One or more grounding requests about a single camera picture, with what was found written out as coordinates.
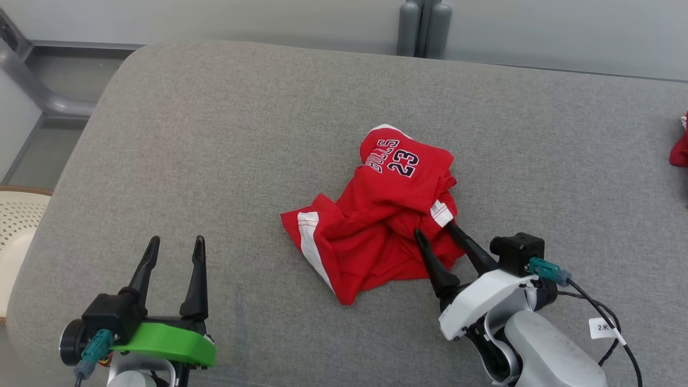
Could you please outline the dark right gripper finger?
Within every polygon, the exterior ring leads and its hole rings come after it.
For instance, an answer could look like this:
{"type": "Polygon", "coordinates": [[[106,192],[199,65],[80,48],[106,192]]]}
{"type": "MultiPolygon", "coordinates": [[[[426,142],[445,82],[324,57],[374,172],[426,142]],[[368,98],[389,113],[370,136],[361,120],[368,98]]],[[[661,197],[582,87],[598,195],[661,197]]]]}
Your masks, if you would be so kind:
{"type": "Polygon", "coordinates": [[[448,223],[447,230],[449,230],[450,237],[455,244],[465,252],[477,274],[484,275],[498,269],[497,261],[467,235],[456,222],[448,223]]]}
{"type": "Polygon", "coordinates": [[[414,237],[435,296],[438,299],[454,299],[459,292],[460,279],[457,275],[452,274],[437,258],[432,250],[430,240],[419,228],[414,230],[414,237]]]}

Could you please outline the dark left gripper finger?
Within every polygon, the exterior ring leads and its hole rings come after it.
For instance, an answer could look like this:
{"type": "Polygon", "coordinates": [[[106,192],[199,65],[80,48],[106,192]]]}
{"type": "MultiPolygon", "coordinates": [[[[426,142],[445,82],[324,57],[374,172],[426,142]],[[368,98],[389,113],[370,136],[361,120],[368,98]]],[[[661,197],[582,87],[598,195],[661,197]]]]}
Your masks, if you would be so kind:
{"type": "Polygon", "coordinates": [[[206,246],[202,235],[196,237],[192,252],[192,274],[185,300],[180,306],[183,319],[205,320],[209,316],[206,246]]]}
{"type": "Polygon", "coordinates": [[[157,264],[158,252],[160,248],[160,237],[153,236],[148,246],[136,267],[136,270],[131,277],[128,286],[120,289],[119,294],[128,294],[134,297],[135,305],[140,310],[145,310],[147,301],[148,285],[150,282],[152,270],[157,264]]]}

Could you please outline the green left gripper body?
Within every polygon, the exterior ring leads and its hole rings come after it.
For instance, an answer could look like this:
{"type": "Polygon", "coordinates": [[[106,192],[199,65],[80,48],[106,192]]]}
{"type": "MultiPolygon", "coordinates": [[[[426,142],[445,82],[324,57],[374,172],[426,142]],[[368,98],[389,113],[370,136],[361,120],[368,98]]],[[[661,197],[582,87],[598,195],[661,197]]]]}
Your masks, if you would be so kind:
{"type": "Polygon", "coordinates": [[[118,340],[112,351],[129,352],[190,367],[216,364],[216,344],[208,336],[204,319],[150,319],[143,321],[127,343],[118,340]]]}

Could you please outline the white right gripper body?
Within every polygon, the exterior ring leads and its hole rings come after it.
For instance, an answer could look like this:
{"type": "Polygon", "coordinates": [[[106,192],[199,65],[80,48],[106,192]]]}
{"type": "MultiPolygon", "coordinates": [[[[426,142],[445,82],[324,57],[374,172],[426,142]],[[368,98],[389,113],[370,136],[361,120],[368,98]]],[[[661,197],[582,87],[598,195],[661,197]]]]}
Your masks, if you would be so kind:
{"type": "Polygon", "coordinates": [[[497,269],[482,275],[461,291],[440,314],[440,331],[449,341],[464,336],[469,326],[485,318],[488,326],[505,324],[519,311],[532,311],[537,275],[519,277],[497,269]]]}

